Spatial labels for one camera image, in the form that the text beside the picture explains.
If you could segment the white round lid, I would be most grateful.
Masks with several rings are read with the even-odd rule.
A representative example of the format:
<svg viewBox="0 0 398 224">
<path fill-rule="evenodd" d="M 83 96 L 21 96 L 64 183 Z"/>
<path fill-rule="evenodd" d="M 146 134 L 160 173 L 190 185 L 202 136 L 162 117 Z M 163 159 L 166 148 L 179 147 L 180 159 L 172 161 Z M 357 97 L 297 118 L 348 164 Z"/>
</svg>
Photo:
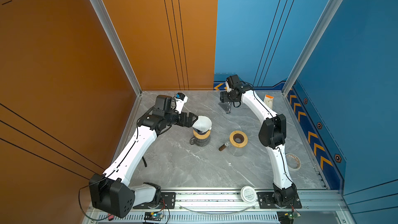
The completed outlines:
<svg viewBox="0 0 398 224">
<path fill-rule="evenodd" d="M 257 201 L 257 193 L 251 186 L 244 186 L 240 191 L 240 196 L 245 203 L 252 204 Z"/>
</svg>

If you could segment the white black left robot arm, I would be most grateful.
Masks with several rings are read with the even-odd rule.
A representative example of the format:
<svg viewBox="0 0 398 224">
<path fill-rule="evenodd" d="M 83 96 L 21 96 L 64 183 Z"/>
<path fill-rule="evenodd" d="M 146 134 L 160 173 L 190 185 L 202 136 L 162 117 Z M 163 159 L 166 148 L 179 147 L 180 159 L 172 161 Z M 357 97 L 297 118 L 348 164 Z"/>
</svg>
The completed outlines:
<svg viewBox="0 0 398 224">
<path fill-rule="evenodd" d="M 157 207 L 160 204 L 161 187 L 143 183 L 131 189 L 131 177 L 146 150 L 162 134 L 163 129 L 173 125 L 190 128 L 198 120 L 199 116 L 184 112 L 166 113 L 164 116 L 143 115 L 131 140 L 117 159 L 103 174 L 94 174 L 89 180 L 92 206 L 120 218 L 141 204 Z"/>
</svg>

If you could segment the ribbed glass coffee server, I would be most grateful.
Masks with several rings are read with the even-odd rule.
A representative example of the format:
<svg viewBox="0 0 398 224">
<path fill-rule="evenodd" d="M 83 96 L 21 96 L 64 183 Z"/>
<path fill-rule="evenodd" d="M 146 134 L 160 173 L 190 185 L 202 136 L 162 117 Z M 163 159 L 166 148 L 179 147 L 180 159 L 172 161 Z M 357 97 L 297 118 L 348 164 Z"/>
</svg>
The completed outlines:
<svg viewBox="0 0 398 224">
<path fill-rule="evenodd" d="M 207 138 L 205 138 L 205 139 L 199 139 L 199 138 L 193 136 L 193 137 L 190 139 L 189 143 L 190 143 L 190 145 L 197 145 L 197 146 L 203 147 L 203 146 L 208 145 L 209 142 L 210 142 L 210 140 L 211 140 L 211 137 L 210 137 L 210 136 L 207 137 Z"/>
</svg>

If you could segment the white paper coffee filter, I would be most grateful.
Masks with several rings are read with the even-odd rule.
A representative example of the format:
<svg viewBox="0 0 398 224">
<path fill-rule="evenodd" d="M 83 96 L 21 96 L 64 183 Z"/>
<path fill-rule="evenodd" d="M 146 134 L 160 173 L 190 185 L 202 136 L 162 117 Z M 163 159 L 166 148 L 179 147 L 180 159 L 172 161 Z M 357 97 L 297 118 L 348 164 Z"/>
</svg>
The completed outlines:
<svg viewBox="0 0 398 224">
<path fill-rule="evenodd" d="M 206 133 L 212 128 L 211 120 L 206 116 L 199 116 L 192 126 L 196 131 L 200 133 Z"/>
</svg>

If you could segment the roll of clear tape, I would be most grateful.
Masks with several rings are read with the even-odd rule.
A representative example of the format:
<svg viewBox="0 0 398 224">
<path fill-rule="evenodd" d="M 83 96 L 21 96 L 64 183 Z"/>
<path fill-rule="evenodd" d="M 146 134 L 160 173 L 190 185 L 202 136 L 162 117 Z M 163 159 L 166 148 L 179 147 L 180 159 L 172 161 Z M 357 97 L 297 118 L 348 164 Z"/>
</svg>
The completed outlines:
<svg viewBox="0 0 398 224">
<path fill-rule="evenodd" d="M 295 154 L 287 153 L 286 161 L 287 161 L 289 170 L 298 171 L 301 168 L 302 163 L 301 163 L 299 157 L 296 156 Z"/>
</svg>

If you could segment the orange coffee filter pack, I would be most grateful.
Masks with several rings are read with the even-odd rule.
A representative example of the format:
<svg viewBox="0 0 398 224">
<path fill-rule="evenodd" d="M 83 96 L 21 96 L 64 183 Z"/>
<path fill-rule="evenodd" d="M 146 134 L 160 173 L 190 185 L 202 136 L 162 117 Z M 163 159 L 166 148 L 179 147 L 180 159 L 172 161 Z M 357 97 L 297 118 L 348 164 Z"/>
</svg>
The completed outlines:
<svg viewBox="0 0 398 224">
<path fill-rule="evenodd" d="M 273 109 L 273 102 L 274 102 L 274 97 L 266 94 L 264 97 L 264 103 L 266 104 L 266 106 L 269 107 L 270 109 Z"/>
</svg>

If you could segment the bamboo dripper ring stand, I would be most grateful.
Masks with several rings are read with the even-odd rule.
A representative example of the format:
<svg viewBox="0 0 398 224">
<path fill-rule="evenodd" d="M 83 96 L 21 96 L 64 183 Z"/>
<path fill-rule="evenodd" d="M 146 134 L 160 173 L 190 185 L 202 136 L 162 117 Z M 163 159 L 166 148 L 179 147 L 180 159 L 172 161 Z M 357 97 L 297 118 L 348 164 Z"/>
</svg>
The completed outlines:
<svg viewBox="0 0 398 224">
<path fill-rule="evenodd" d="M 210 130 L 208 130 L 207 132 L 203 132 L 203 133 L 200 131 L 197 131 L 196 129 L 193 130 L 193 135 L 198 140 L 208 139 L 210 137 L 210 133 L 211 133 Z"/>
</svg>

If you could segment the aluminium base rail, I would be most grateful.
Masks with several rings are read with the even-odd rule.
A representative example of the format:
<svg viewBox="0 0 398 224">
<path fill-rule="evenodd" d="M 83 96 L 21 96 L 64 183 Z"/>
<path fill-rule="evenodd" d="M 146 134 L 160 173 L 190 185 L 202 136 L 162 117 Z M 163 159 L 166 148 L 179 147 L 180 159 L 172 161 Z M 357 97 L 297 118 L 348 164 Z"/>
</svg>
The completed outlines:
<svg viewBox="0 0 398 224">
<path fill-rule="evenodd" d="M 84 224 L 144 224 L 145 212 L 164 214 L 161 224 L 279 224 L 277 212 L 299 212 L 294 224 L 354 224 L 343 197 L 335 190 L 299 190 L 299 203 L 276 207 L 270 190 L 256 189 L 257 201 L 245 203 L 240 189 L 169 188 L 162 191 L 165 200 L 151 209 L 142 205 L 124 217 L 108 221 L 108 214 L 90 206 Z"/>
</svg>

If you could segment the aluminium left corner post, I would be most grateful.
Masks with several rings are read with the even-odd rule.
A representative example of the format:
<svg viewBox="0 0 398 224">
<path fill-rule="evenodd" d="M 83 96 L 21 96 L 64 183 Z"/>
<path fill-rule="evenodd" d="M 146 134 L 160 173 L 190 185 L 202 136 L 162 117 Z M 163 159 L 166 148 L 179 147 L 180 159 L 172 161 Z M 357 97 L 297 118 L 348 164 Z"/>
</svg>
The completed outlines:
<svg viewBox="0 0 398 224">
<path fill-rule="evenodd" d="M 134 73 L 131 63 L 127 57 L 125 49 L 121 43 L 121 40 L 117 34 L 117 31 L 113 25 L 110 15 L 106 9 L 103 0 L 89 0 L 107 37 L 110 44 L 113 47 L 115 54 L 137 96 L 142 95 L 142 89 L 138 82 L 138 79 Z"/>
</svg>

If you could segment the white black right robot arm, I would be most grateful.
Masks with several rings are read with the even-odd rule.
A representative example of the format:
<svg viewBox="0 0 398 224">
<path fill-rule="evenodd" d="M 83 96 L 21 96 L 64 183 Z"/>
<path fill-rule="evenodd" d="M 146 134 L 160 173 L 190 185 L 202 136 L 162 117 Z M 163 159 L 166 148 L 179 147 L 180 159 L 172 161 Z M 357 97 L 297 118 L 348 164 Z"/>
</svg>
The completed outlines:
<svg viewBox="0 0 398 224">
<path fill-rule="evenodd" d="M 271 161 L 273 202 L 280 208 L 293 207 L 295 203 L 299 203 L 300 199 L 286 161 L 287 122 L 285 115 L 270 109 L 259 98 L 254 87 L 241 81 L 238 75 L 229 76 L 226 79 L 226 87 L 226 91 L 220 93 L 220 101 L 247 105 L 261 122 L 258 137 L 260 143 L 266 147 Z"/>
</svg>

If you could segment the circuit board right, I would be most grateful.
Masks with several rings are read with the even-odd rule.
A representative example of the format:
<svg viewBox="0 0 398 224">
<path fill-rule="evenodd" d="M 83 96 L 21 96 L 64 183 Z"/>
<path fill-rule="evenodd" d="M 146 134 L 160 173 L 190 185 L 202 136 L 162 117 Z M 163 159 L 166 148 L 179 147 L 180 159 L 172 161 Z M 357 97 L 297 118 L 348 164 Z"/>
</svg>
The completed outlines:
<svg viewBox="0 0 398 224">
<path fill-rule="evenodd" d="M 299 212 L 277 212 L 277 216 L 280 224 L 294 224 L 301 214 Z"/>
</svg>

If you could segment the aluminium corner post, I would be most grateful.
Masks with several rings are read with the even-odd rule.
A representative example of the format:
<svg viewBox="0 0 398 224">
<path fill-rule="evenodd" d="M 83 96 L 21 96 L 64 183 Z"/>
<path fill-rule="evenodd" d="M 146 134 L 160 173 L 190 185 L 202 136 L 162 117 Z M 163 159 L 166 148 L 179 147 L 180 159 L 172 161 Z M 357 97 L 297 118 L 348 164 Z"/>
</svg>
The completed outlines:
<svg viewBox="0 0 398 224">
<path fill-rule="evenodd" d="M 343 0 L 328 0 L 320 18 L 318 19 L 309 39 L 307 40 L 301 54 L 299 55 L 289 77 L 282 89 L 283 96 L 287 96 L 292 89 L 295 81 L 298 79 L 301 71 L 311 57 L 313 51 L 321 40 L 325 30 L 335 16 Z"/>
<path fill-rule="evenodd" d="M 134 73 L 131 63 L 127 57 L 125 49 L 121 43 L 121 40 L 117 34 L 117 31 L 113 25 L 110 15 L 106 9 L 103 0 L 89 0 L 107 37 L 110 44 L 113 47 L 115 54 L 137 96 L 142 95 L 142 89 L 138 82 L 138 79 Z"/>
</svg>

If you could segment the green circuit board left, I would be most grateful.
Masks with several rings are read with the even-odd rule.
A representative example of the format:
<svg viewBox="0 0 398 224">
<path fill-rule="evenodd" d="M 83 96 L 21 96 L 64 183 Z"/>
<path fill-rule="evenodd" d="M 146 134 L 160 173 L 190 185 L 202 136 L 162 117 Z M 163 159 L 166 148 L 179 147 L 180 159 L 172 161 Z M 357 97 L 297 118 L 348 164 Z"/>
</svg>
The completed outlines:
<svg viewBox="0 0 398 224">
<path fill-rule="evenodd" d="M 143 222 L 144 224 L 160 224 L 164 220 L 164 214 L 158 212 L 145 212 Z"/>
</svg>

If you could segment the grey ribbed glass dripper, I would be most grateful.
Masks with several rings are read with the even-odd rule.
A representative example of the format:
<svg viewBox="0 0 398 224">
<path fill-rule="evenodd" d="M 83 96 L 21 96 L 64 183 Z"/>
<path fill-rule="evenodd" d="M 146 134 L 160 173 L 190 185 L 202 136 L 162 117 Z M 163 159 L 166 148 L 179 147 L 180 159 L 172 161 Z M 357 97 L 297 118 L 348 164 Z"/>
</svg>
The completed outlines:
<svg viewBox="0 0 398 224">
<path fill-rule="evenodd" d="M 223 103 L 221 103 L 221 106 L 224 108 L 224 110 L 226 111 L 227 114 L 230 114 L 233 103 L 232 102 L 223 102 Z"/>
</svg>

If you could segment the aluminium right corner post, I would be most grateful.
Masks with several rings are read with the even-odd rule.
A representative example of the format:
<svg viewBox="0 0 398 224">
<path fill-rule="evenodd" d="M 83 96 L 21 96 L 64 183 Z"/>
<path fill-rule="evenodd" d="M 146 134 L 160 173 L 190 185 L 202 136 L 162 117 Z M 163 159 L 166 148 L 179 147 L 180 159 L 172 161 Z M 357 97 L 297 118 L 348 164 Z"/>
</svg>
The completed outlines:
<svg viewBox="0 0 398 224">
<path fill-rule="evenodd" d="M 282 89 L 283 96 L 287 96 L 292 89 L 295 81 L 298 79 L 301 71 L 311 57 L 313 51 L 321 40 L 325 30 L 335 16 L 343 0 L 328 0 L 320 18 L 318 19 L 309 39 L 307 40 L 301 54 L 299 55 L 289 77 Z"/>
</svg>

